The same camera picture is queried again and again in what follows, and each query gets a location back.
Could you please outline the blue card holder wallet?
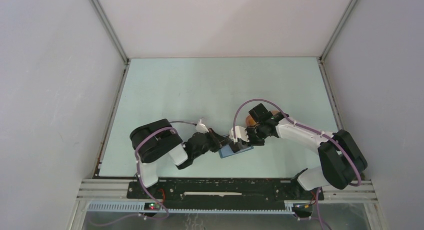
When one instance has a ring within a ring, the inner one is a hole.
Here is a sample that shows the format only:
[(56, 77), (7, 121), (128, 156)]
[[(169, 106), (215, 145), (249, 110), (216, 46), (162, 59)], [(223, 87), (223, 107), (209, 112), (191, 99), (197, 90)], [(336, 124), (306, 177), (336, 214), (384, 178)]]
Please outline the blue card holder wallet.
[(246, 151), (252, 150), (254, 147), (249, 145), (248, 142), (245, 142), (239, 139), (236, 143), (230, 140), (230, 142), (218, 151), (221, 159), (231, 157), (237, 154), (244, 153)]

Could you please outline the pink oval tray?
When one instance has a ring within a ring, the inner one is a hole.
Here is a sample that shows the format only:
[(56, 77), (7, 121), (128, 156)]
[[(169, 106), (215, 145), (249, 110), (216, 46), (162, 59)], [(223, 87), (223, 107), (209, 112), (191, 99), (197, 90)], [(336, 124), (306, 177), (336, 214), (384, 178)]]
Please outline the pink oval tray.
[(245, 118), (245, 124), (246, 124), (246, 126), (255, 126), (257, 124), (257, 122), (253, 119), (253, 117), (251, 115), (248, 115)]

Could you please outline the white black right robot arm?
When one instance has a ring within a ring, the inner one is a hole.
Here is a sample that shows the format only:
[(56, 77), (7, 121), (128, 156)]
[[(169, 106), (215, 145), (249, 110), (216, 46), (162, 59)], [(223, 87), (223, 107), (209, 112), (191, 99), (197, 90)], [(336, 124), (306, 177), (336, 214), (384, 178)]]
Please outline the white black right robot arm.
[(249, 115), (254, 121), (246, 129), (249, 144), (262, 146), (266, 138), (274, 136), (295, 141), (318, 155), (320, 166), (302, 170), (293, 178), (290, 191), (297, 199), (304, 199), (311, 190), (323, 186), (343, 190), (368, 167), (352, 135), (344, 129), (319, 131), (289, 115), (271, 112), (263, 104), (251, 109)]

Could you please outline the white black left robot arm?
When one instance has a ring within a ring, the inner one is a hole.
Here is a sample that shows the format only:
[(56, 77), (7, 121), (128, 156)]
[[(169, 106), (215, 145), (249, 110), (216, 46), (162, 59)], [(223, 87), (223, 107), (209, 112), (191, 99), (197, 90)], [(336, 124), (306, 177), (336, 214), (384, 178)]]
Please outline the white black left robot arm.
[[(173, 123), (195, 126), (196, 132), (183, 141)], [(207, 127), (202, 120), (197, 123), (161, 119), (134, 129), (130, 136), (136, 158), (137, 178), (141, 182), (138, 191), (145, 198), (153, 198), (158, 192), (158, 160), (168, 155), (174, 165), (185, 169), (199, 156), (216, 153), (232, 140)]]

